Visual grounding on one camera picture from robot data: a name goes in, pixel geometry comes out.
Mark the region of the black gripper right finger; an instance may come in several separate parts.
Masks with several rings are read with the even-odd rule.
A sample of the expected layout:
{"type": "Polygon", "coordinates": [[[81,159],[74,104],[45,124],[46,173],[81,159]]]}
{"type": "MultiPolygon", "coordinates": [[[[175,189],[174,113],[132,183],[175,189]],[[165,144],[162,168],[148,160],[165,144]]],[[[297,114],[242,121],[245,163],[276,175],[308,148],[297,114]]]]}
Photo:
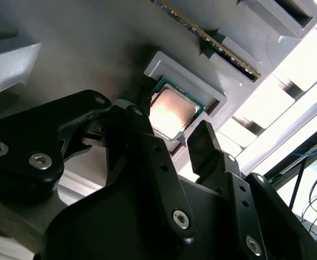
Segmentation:
{"type": "Polygon", "coordinates": [[[202,236],[198,259],[317,259],[317,242],[262,176],[243,176],[209,122],[187,141],[198,175],[192,205],[202,236]]]}

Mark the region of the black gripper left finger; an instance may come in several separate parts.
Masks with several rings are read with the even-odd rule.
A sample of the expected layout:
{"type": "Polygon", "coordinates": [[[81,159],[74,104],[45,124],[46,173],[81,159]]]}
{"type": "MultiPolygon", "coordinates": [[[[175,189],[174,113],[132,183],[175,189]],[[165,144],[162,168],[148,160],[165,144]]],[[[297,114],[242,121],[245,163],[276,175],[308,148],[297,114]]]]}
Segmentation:
{"type": "Polygon", "coordinates": [[[42,200],[53,193],[64,163],[89,148],[86,126],[98,122],[109,153],[110,184],[133,179],[158,210],[170,238],[191,242],[196,223],[166,145],[147,114],[84,90],[0,119],[0,197],[42,200]]]}

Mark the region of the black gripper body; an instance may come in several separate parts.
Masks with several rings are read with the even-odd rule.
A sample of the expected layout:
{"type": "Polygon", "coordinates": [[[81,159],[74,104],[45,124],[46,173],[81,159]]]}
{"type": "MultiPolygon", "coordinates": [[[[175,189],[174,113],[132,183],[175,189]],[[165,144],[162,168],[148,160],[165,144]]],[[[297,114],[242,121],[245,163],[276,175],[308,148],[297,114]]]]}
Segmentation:
{"type": "Polygon", "coordinates": [[[179,176],[197,224],[179,245],[133,179],[115,183],[63,210],[50,224],[41,259],[232,259],[237,256],[230,207],[219,191],[179,176]]]}

